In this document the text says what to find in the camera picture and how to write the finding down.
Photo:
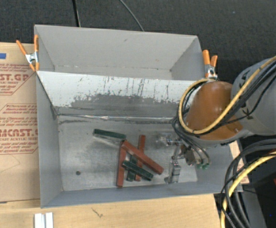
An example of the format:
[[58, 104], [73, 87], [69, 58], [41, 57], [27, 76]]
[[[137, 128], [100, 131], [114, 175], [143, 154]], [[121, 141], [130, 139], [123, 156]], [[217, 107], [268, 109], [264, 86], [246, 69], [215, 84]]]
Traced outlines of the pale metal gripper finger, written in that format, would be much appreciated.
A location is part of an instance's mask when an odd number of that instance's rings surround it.
[[174, 145], [174, 135], [172, 133], [159, 133], [155, 138], [156, 147], [167, 147]]
[[179, 176], [181, 172], [181, 166], [177, 161], [171, 161], [169, 164], [168, 177], [164, 178], [165, 183], [172, 184], [179, 181]]

